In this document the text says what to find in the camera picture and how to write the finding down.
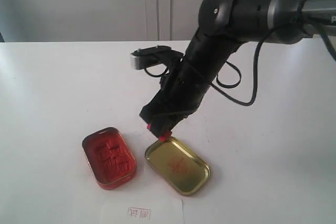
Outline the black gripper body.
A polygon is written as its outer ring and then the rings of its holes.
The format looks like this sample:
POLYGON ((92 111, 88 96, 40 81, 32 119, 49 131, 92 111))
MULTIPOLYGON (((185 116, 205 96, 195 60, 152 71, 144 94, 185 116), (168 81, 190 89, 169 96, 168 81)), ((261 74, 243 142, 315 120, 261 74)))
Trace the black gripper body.
POLYGON ((209 71, 170 71, 149 102, 150 119, 184 119, 199 107, 210 86, 209 71))

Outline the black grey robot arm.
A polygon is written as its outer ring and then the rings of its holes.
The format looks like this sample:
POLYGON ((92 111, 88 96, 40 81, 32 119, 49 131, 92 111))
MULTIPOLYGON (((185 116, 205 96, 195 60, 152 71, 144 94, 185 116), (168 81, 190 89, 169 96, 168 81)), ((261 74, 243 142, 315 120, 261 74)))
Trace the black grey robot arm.
POLYGON ((142 108, 140 117, 154 136, 165 139, 198 109, 209 88, 224 93, 217 74, 241 45, 257 43, 253 63, 257 68, 264 43, 291 45, 314 34, 335 56, 330 41, 335 35, 335 0, 203 0, 198 28, 186 52, 168 46, 133 52, 136 69, 166 67, 158 75, 158 93, 142 108))

